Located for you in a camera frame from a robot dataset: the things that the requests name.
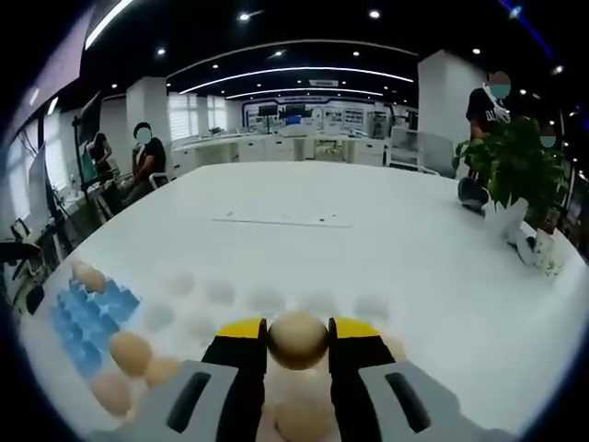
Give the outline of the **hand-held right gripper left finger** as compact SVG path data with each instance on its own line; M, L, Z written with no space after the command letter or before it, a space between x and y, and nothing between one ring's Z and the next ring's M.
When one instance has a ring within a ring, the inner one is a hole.
M265 399L267 321L222 327L202 360L151 388L131 423L96 431L91 441L254 441Z

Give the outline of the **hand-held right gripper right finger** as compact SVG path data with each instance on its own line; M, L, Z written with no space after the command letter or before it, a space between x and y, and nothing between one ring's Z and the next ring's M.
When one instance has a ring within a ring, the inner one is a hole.
M411 362L399 362L379 332L329 320L330 397L343 441L514 441L468 419L457 396Z

